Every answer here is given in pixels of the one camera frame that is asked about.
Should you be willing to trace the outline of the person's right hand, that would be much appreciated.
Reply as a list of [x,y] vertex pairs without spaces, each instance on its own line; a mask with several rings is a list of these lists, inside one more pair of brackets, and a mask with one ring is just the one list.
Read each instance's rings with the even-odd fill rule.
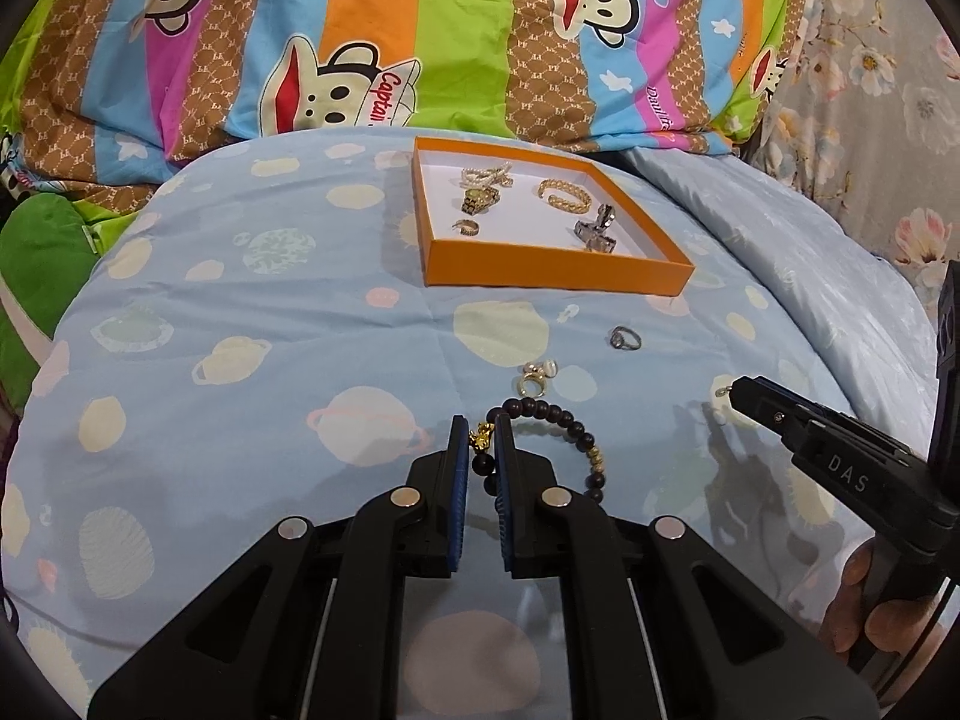
[[862,634],[881,652],[905,655],[928,624],[935,600],[892,600],[867,611],[866,578],[874,542],[862,543],[844,564],[841,582],[820,624],[818,639],[833,655],[848,660]]

